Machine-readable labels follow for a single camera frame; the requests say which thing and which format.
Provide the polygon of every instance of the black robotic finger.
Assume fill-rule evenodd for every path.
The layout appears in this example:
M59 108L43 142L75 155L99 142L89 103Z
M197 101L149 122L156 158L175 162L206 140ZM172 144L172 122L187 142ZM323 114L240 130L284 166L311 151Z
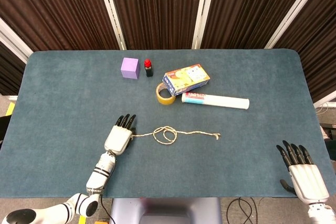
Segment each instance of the black robotic finger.
M134 135L135 134L135 127L132 127L131 129L130 129L130 131L132 132L132 134Z
M296 156L298 158L299 164L304 165L306 163L306 161L304 159L305 157L303 156L303 154L302 154L301 150L299 149L299 147L297 147L294 144L290 144L290 146L292 146L292 148L293 148L293 150L294 150L294 152L295 152L295 154L296 154Z
M296 196L295 189L294 189L293 187L289 186L289 185L287 184L287 182L286 182L284 179L281 179L281 180L280 180L280 184L282 185L282 187L283 187L286 191L288 191L288 192L290 192L290 193L292 193L292 194L294 194L294 195Z
M127 123L126 126L125 126L126 129L128 129L128 130L130 129L130 127L131 127L131 125L132 125L132 123L133 123L135 117L136 117L136 115L132 115L132 116L131 116L131 118L129 119L128 123Z
M309 152L307 151L307 149L304 148L302 145L299 145L299 148L302 150L302 153L303 153L304 158L305 158L305 160L306 160L306 164L313 165L314 162L313 162L313 160L311 159L310 154L309 154Z
M127 114L127 115L124 117L124 119L122 120L122 122L121 122L121 124L120 124L120 127L125 128L125 125L126 125L126 122L127 122L127 119L128 119L129 116L130 116L130 115Z
M280 146L277 145L277 149L279 150L280 154L282 155L282 159L288 169L290 165L292 165L292 161L290 160L289 156L287 155L287 152Z
M123 115L121 115L119 118L118 118L118 120L117 120L117 122L115 123L116 124L116 126L120 126L120 123L121 123L121 120L123 119Z
M283 144L287 149L288 156L290 157L290 160L292 161L292 164L293 165L299 164L298 159L296 158L296 155L294 153L294 150L293 150L292 146L290 146L290 144L285 140L283 140Z

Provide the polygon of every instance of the cylindrical container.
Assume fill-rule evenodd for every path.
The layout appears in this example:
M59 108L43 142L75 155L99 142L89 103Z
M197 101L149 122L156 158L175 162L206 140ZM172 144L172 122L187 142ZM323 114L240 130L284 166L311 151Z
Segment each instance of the cylindrical container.
M149 59L145 59L144 66L145 66L145 70L146 70L146 76L147 77L153 76L153 67L152 67L152 63Z
M220 97L218 95L183 93L182 102L206 104L247 110L250 101L243 98Z

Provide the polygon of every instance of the knot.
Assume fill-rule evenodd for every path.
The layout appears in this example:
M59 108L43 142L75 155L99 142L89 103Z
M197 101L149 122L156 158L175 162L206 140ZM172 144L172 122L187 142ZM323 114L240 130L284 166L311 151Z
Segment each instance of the knot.
M155 134L158 133L158 132L160 132L160 131L163 131L163 133L162 133L162 134L163 134L163 137L164 137L168 142L161 142L160 140L158 140L158 139L156 138ZM173 135L174 135L174 139L169 139L169 138L165 135L167 131L173 133ZM169 145L169 144L173 144L173 143L176 141L176 139L177 139L177 131L176 131L176 129L174 129L173 127L170 127L170 126L159 127L159 128L157 128L157 129L155 129L155 130L153 131L153 137L154 137L154 139L155 139L157 142L159 142L160 144Z

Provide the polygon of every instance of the cardboard box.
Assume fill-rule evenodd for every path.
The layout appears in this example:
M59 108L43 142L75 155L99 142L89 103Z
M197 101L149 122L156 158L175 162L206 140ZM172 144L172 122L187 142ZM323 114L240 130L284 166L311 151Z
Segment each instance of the cardboard box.
M206 85L210 77L200 64L177 69L164 75L162 82L170 94L175 96Z

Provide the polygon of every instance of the black joint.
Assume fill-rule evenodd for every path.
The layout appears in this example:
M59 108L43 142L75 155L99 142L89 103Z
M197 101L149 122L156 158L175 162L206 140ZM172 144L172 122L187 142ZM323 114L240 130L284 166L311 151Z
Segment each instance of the black joint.
M98 208L98 202L93 201L88 205L88 208L86 209L86 216L91 217L92 215L95 214L96 210Z
M32 209L20 209L11 212L7 217L6 221L9 224L29 224L32 223L36 218L36 212Z

